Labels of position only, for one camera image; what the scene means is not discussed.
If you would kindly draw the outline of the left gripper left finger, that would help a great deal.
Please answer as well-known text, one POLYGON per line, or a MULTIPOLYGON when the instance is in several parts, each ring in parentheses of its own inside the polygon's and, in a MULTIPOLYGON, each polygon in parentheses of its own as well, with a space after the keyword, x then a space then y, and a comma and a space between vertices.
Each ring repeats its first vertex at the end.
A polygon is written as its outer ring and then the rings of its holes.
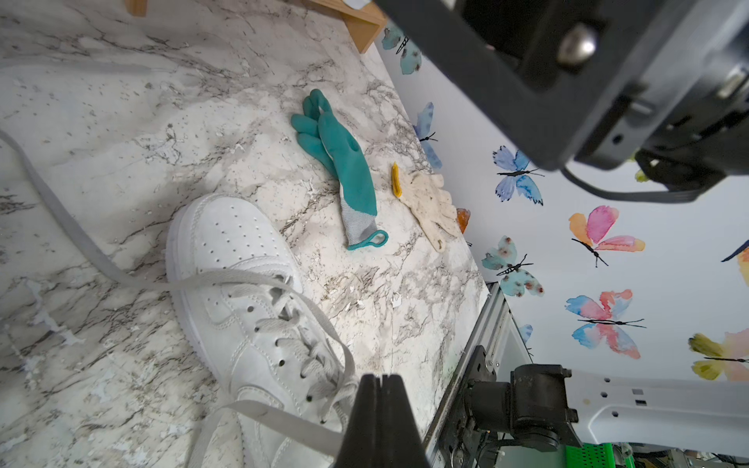
POLYGON ((335 468, 380 467, 382 453, 382 381, 378 376, 365 374, 359 384, 349 425, 341 450, 335 458, 335 468))

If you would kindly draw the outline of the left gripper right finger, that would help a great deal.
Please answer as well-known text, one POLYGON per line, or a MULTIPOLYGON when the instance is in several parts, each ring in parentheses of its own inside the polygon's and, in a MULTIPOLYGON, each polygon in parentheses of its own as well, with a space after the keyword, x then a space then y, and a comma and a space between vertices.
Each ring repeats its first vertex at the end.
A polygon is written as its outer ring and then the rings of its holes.
POLYGON ((380 388, 380 461, 381 467, 429 466, 405 384, 396 374, 384 376, 380 388))

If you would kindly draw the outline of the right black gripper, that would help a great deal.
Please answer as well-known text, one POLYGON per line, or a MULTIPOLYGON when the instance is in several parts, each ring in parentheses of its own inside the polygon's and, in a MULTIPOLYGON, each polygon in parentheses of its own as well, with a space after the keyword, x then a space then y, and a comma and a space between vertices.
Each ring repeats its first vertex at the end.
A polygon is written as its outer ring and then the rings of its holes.
POLYGON ((748 172, 744 1, 384 1, 382 11, 545 171, 635 160, 692 202, 748 172))

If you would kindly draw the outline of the white sneaker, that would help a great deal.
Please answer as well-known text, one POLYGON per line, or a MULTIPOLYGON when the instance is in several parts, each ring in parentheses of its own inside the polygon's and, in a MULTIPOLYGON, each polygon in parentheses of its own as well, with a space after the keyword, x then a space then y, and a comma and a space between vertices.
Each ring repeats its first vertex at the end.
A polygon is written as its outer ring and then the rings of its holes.
POLYGON ((357 384, 325 314, 302 296, 284 238, 252 203, 207 195, 162 233, 164 267, 118 269, 38 175, 32 185, 86 263, 29 281, 2 345, 24 351, 35 318, 54 342, 33 355, 52 370, 28 422, 35 440, 76 462, 121 467, 330 467, 357 384), (67 430, 42 431, 59 413, 67 430))

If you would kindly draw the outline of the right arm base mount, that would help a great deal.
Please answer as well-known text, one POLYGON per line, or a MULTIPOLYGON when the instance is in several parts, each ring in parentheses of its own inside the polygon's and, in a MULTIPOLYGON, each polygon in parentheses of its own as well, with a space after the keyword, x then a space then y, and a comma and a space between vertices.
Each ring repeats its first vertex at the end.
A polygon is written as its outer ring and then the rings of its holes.
POLYGON ((449 467, 493 467, 506 447, 582 448, 573 428, 579 413, 568 403, 572 376, 560 365, 538 364, 518 367, 507 381, 468 376, 439 442, 449 467))

